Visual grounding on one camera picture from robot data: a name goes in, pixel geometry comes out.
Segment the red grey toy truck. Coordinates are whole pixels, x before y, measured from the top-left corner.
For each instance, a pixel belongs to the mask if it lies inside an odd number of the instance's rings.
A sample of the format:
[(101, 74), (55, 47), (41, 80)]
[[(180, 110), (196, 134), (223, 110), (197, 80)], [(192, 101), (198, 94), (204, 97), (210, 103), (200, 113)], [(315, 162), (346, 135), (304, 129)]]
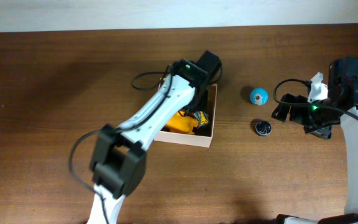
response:
[(205, 111), (196, 111), (193, 114), (194, 118), (198, 121), (198, 128), (206, 126), (209, 124), (209, 115)]

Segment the black round clock disc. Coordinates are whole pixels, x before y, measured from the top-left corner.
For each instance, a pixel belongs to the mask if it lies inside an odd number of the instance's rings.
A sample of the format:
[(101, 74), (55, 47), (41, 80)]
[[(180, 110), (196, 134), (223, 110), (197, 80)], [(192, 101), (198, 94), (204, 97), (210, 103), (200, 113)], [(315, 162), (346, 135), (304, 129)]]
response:
[(259, 136), (268, 136), (272, 132), (272, 125), (265, 120), (260, 120), (255, 124), (255, 132)]

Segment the blue penguin ball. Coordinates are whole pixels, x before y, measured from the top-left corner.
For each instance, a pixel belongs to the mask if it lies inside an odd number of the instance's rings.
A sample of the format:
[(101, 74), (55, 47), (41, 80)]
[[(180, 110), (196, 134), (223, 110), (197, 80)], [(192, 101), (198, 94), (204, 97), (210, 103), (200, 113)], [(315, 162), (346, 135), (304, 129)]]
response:
[(263, 88), (254, 88), (250, 93), (250, 102), (262, 106), (269, 100), (268, 92)]

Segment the yellow plastic toy animal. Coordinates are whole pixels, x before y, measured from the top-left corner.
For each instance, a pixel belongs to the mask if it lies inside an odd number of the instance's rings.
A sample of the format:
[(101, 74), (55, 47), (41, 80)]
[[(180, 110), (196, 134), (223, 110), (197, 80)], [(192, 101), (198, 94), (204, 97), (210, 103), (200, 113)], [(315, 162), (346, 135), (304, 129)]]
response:
[(190, 134), (194, 135), (194, 128), (197, 128), (199, 122), (191, 116), (185, 116), (183, 111), (178, 111), (175, 115), (167, 122), (165, 128), (172, 133)]

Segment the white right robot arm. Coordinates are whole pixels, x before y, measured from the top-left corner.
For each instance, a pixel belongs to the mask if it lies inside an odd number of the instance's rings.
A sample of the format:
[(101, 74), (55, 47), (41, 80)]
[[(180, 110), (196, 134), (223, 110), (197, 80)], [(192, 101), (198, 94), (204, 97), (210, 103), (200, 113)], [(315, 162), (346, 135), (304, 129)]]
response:
[(304, 82), (310, 88), (308, 99), (285, 95), (272, 116), (302, 124), (311, 133), (340, 125), (347, 152), (348, 196), (344, 214), (320, 219), (320, 223), (358, 223), (358, 83), (320, 85)]

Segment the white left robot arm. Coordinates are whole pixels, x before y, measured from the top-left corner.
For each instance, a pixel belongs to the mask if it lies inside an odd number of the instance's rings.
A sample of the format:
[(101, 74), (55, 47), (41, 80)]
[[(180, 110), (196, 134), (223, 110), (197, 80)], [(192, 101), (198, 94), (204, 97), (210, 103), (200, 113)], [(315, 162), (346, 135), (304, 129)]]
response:
[(99, 130), (89, 168), (95, 197), (88, 223), (116, 223), (124, 199), (141, 183), (147, 151), (175, 113), (191, 107), (220, 71), (221, 61), (181, 60), (168, 67), (164, 83), (130, 119)]

